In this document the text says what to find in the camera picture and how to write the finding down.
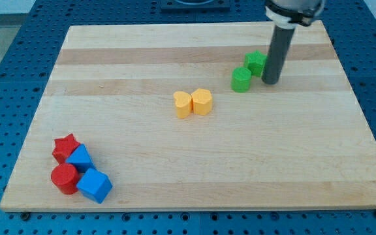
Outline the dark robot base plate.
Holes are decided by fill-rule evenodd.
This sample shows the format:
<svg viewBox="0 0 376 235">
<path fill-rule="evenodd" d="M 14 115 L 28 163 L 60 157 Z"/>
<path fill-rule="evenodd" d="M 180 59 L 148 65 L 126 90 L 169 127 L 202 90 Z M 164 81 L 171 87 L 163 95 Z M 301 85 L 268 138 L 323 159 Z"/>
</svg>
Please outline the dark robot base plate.
<svg viewBox="0 0 376 235">
<path fill-rule="evenodd" d="M 230 0 L 160 0 L 161 12 L 229 10 Z"/>
</svg>

